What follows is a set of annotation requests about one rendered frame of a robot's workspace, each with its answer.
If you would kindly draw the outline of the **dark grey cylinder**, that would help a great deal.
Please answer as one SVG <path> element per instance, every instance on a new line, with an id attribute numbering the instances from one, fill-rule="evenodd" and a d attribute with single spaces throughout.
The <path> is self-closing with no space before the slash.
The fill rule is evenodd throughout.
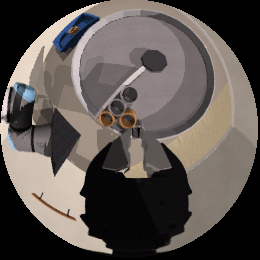
<path id="1" fill-rule="evenodd" d="M 136 120 L 137 120 L 137 119 L 136 119 Z M 135 124 L 135 126 L 134 126 L 133 128 L 135 128 L 135 127 L 141 127 L 141 128 L 143 128 L 143 129 L 145 130 L 144 124 L 143 124 L 143 122 L 142 122 L 141 120 L 137 120 L 137 121 L 136 121 L 136 124 Z M 140 139 L 140 138 L 138 137 L 138 131 L 133 130 L 133 137 L 132 137 L 132 138 L 134 138 L 134 139 Z"/>
<path id="2" fill-rule="evenodd" d="M 133 100 L 127 100 L 125 97 L 124 97 L 124 89 L 126 89 L 126 88 L 133 88 L 133 89 L 135 89 L 136 91 L 137 91 L 137 95 L 136 95 L 136 97 L 135 97 L 135 99 L 133 99 Z M 121 92 L 120 92 L 120 97 L 121 97 L 121 99 L 122 99 L 122 101 L 124 102 L 124 103 L 126 103 L 126 104 L 133 104 L 133 103 L 135 103 L 137 100 L 138 100 L 138 98 L 139 98 L 139 91 L 137 90 L 137 88 L 135 88 L 134 86 L 125 86 L 122 90 L 121 90 Z"/>
<path id="3" fill-rule="evenodd" d="M 123 109 L 123 110 L 124 110 L 124 111 L 123 111 L 123 110 L 117 110 L 117 109 L 114 108 L 114 101 L 115 101 L 115 100 L 121 101 L 121 102 L 123 103 L 123 105 L 124 105 L 124 109 Z M 117 97 L 117 98 L 115 98 L 115 99 L 113 99 L 113 100 L 110 101 L 110 103 L 109 103 L 109 105 L 108 105 L 108 110 L 109 110 L 109 112 L 110 112 L 112 115 L 114 115 L 114 116 L 121 116 L 121 115 L 125 112 L 126 107 L 127 107 L 127 104 L 125 104 L 125 103 L 122 101 L 121 97 Z"/>

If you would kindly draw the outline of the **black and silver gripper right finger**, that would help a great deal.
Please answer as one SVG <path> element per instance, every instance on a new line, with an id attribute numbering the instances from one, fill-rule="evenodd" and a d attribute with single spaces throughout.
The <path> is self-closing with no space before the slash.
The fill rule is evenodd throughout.
<path id="1" fill-rule="evenodd" d="M 139 127 L 137 130 L 145 153 L 143 169 L 147 172 L 147 177 L 150 178 L 154 172 L 159 172 L 160 177 L 178 181 L 184 186 L 188 195 L 192 194 L 185 168 L 178 157 L 164 143 L 159 142 L 142 128 Z"/>

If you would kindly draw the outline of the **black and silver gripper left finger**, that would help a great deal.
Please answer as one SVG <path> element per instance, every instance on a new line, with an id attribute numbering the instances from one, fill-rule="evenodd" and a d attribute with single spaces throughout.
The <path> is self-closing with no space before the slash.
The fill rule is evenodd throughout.
<path id="1" fill-rule="evenodd" d="M 129 128 L 114 141 L 109 142 L 91 161 L 85 175 L 80 195 L 86 197 L 89 189 L 98 181 L 116 177 L 117 172 L 125 174 L 130 170 L 131 138 L 133 128 Z"/>

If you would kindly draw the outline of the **bronze cylindrical sleeve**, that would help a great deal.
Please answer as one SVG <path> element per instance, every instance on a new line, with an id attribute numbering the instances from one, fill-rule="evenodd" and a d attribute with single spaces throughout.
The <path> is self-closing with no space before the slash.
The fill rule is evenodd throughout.
<path id="1" fill-rule="evenodd" d="M 113 120 L 107 119 L 106 116 L 105 116 L 105 113 L 110 114 L 110 115 L 112 116 Z M 110 127 L 110 126 L 113 125 L 113 123 L 114 123 L 116 117 L 117 117 L 117 116 L 112 115 L 112 114 L 109 112 L 108 108 L 107 108 L 107 109 L 105 109 L 105 110 L 99 115 L 99 122 L 100 122 L 100 124 L 101 124 L 102 126 L 104 126 L 104 127 Z"/>
<path id="2" fill-rule="evenodd" d="M 77 31 L 79 31 L 79 28 L 78 27 L 76 27 L 76 26 L 74 26 L 74 27 L 72 27 L 70 30 L 69 30 L 69 33 L 70 34 L 72 34 L 72 35 L 74 35 L 75 33 L 77 33 Z"/>
<path id="3" fill-rule="evenodd" d="M 133 120 L 131 121 L 126 121 L 123 116 L 126 115 L 126 114 L 130 114 L 134 117 Z M 136 124 L 136 113 L 134 110 L 132 109 L 126 109 L 125 112 L 120 116 L 120 119 L 119 119 L 119 122 L 120 122 L 120 125 L 124 128 L 130 128 L 130 127 L 134 127 L 135 124 Z"/>

